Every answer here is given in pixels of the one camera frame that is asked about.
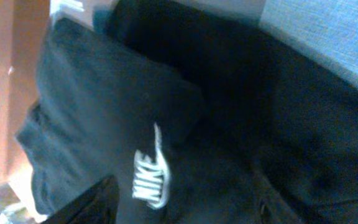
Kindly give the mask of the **black garment white logo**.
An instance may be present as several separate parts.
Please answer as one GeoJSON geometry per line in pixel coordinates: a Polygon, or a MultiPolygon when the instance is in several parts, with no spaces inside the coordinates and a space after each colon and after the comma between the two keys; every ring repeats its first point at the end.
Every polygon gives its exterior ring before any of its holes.
{"type": "Polygon", "coordinates": [[[248,223],[240,147],[178,68],[64,18],[48,28],[36,78],[17,140],[38,212],[114,175],[116,223],[248,223]]]}

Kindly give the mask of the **black shorts red waistband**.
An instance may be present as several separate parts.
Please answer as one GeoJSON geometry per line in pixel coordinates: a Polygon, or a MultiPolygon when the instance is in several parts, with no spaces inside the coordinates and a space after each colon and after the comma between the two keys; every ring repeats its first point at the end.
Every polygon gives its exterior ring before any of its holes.
{"type": "Polygon", "coordinates": [[[251,24],[119,1],[108,30],[197,84],[244,161],[248,223],[358,223],[358,91],[251,24]]]}

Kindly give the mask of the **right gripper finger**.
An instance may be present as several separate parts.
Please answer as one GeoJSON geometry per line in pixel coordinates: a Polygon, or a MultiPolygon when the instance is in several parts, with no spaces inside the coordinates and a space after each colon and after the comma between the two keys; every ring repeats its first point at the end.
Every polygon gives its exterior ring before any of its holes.
{"type": "Polygon", "coordinates": [[[115,224],[118,204],[117,179],[109,175],[42,224],[115,224]]]}

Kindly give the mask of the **light grey jeans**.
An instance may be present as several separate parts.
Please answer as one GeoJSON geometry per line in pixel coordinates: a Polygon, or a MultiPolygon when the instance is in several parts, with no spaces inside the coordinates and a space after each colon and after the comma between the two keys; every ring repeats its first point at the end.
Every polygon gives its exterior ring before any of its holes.
{"type": "Polygon", "coordinates": [[[259,26],[358,89],[358,0],[268,0],[259,26]]]}

